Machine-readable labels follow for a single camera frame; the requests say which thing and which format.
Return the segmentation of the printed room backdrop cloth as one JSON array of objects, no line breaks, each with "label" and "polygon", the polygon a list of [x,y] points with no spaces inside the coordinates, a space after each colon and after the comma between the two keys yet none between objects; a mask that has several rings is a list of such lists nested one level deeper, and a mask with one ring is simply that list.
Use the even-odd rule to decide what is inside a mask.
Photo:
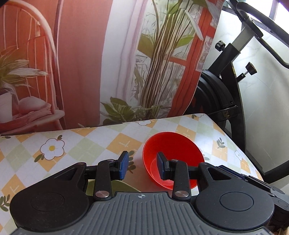
[{"label": "printed room backdrop cloth", "polygon": [[1,134],[185,113],[223,1],[1,1]]}]

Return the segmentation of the large red bowl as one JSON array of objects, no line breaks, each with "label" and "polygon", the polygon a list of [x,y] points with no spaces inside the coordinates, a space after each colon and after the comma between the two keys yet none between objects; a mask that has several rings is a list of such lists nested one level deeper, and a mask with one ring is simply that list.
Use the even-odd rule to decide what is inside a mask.
[{"label": "large red bowl", "polygon": [[198,166],[204,157],[192,140],[174,132],[160,132],[151,136],[144,144],[143,163],[151,179],[158,185],[172,190],[173,181],[163,181],[157,169],[157,153],[162,152],[168,160],[181,160],[188,166]]}]

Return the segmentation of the checkered floral tablecloth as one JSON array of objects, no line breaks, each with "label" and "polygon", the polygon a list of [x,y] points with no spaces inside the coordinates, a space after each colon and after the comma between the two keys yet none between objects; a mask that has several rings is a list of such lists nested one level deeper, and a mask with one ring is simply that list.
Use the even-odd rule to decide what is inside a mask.
[{"label": "checkered floral tablecloth", "polygon": [[22,189],[76,162],[96,165],[130,154],[125,182],[139,191],[162,191],[142,160],[144,143],[160,132],[176,132],[192,140],[204,160],[260,178],[246,155],[205,114],[127,122],[112,126],[1,137],[1,202],[10,202]]}]

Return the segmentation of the black exercise bike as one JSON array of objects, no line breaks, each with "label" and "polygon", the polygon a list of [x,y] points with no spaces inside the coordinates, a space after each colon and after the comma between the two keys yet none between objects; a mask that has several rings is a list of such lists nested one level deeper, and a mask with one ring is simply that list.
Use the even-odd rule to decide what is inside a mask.
[{"label": "black exercise bike", "polygon": [[288,45],[288,33],[270,17],[245,2],[229,1],[229,5],[242,23],[241,33],[233,43],[216,43],[215,49],[220,55],[207,70],[201,72],[195,91],[193,112],[204,112],[222,130],[225,130],[226,122],[230,122],[232,141],[246,152],[245,119],[239,89],[239,82],[246,74],[236,76],[233,61],[250,40],[256,38],[283,67],[288,68],[288,63],[263,39],[263,33],[251,16],[256,17],[285,45]]}]

